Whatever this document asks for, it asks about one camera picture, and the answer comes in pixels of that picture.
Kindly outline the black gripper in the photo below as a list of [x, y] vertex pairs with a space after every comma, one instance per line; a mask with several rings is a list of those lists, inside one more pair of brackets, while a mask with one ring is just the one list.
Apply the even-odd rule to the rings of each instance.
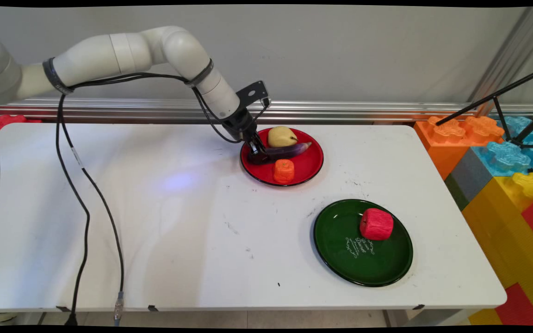
[[260, 113], [252, 116], [247, 108], [239, 108], [223, 120], [223, 128], [229, 134], [229, 137], [224, 136], [223, 138], [230, 143], [247, 143], [249, 158], [266, 154], [265, 146], [257, 131], [259, 117]]

